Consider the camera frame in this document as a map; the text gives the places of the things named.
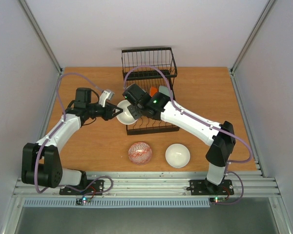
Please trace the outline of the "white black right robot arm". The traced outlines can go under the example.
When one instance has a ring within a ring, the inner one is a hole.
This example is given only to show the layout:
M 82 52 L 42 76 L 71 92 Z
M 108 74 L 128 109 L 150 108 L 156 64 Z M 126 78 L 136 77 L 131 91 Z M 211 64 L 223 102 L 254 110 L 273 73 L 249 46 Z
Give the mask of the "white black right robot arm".
M 209 162 L 209 170 L 203 190 L 211 195 L 223 188 L 226 163 L 236 144 L 236 140 L 228 135 L 234 133 L 230 122 L 220 124 L 204 119 L 183 109 L 170 96 L 161 92 L 151 96 L 137 84 L 128 86 L 123 92 L 123 97 L 129 102 L 128 110 L 132 117 L 144 116 L 171 123 L 208 145 L 206 159 Z

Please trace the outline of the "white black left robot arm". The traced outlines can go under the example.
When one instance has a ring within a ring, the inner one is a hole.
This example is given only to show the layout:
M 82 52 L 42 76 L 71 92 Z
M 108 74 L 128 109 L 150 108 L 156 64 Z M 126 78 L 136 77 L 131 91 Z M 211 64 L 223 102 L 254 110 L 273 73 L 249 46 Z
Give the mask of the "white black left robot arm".
M 85 173 L 80 170 L 64 169 L 60 152 L 68 140 L 89 119 L 98 117 L 105 121 L 115 118 L 122 109 L 110 103 L 114 93 L 103 90 L 101 94 L 91 88 L 78 88 L 75 98 L 67 108 L 59 122 L 50 132 L 35 143 L 27 143 L 22 150 L 21 180 L 32 184 L 38 193 L 48 188 L 70 185 L 77 194 L 88 190 Z

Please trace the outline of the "plain mint green bowl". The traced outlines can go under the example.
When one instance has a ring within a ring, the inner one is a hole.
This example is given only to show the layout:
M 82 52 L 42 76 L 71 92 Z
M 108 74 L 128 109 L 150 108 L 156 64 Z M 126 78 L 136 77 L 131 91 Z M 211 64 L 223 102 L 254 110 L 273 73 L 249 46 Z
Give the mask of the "plain mint green bowl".
M 166 87 L 166 86 L 159 86 L 159 92 L 166 95 L 166 96 L 170 96 L 170 90 Z

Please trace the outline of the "beige floral bowl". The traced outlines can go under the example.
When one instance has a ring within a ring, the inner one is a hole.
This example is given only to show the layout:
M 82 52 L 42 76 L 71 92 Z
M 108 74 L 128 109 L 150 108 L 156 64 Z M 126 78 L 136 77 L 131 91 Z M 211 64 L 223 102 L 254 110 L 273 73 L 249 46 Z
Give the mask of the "beige floral bowl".
M 128 110 L 128 106 L 130 102 L 127 100 L 122 100 L 118 103 L 117 107 L 122 109 L 122 112 L 119 113 L 116 118 L 117 120 L 124 124 L 124 125 L 131 125 L 135 123 L 137 120 L 131 115 L 130 111 Z

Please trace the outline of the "orange bowl white inside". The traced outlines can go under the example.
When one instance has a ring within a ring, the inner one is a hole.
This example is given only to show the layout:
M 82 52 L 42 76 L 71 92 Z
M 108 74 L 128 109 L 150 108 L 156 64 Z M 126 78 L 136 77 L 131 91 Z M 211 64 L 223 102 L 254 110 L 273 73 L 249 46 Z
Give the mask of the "orange bowl white inside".
M 159 90 L 156 87 L 151 86 L 149 94 L 151 97 L 153 97 Z

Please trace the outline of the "red white patterned bowl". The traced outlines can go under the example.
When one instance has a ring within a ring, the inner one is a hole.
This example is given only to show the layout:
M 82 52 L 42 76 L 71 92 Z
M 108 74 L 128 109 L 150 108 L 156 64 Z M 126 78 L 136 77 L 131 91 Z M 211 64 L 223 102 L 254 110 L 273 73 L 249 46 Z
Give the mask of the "red white patterned bowl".
M 152 149 L 145 142 L 135 142 L 128 150 L 128 158 L 136 165 L 145 165 L 152 158 Z

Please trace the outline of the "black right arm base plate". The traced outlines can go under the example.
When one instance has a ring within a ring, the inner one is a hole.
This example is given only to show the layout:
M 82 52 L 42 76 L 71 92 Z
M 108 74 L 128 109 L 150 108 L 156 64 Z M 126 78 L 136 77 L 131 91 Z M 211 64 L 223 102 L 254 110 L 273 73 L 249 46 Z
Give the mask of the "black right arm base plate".
M 189 181 L 187 191 L 191 195 L 234 195 L 232 181 L 223 179 L 219 185 L 214 185 L 206 179 L 193 179 Z

